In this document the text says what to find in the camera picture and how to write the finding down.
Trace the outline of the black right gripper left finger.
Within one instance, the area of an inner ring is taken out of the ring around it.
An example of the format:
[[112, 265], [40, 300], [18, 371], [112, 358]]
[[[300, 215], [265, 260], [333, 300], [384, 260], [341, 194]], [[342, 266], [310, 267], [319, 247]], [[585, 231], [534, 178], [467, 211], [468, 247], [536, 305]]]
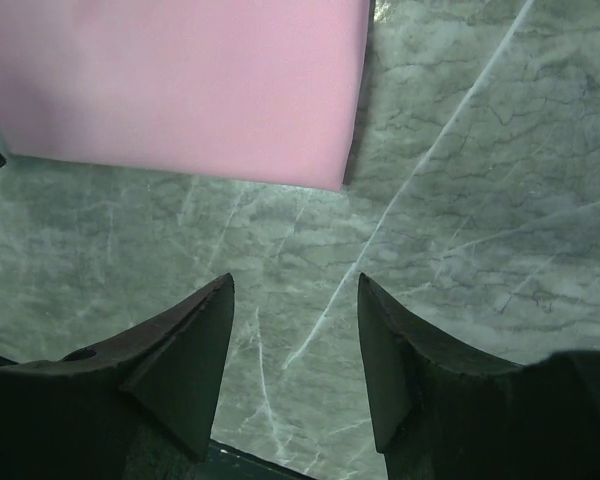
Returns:
[[0, 356], [0, 479], [191, 479], [210, 442], [234, 320], [223, 275], [64, 358]]

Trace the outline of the pink t shirt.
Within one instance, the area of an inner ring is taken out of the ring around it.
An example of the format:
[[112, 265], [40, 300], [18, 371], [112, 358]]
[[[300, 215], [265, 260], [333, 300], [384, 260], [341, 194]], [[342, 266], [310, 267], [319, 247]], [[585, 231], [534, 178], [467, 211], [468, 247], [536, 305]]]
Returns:
[[0, 1], [11, 153], [340, 189], [366, 1]]

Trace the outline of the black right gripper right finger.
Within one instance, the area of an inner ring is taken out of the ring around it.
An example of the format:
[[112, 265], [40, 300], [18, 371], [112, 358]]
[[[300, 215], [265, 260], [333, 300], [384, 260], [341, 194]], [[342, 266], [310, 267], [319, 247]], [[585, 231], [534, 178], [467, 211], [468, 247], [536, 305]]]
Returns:
[[600, 351], [520, 365], [409, 311], [367, 275], [357, 318], [392, 479], [600, 479]]

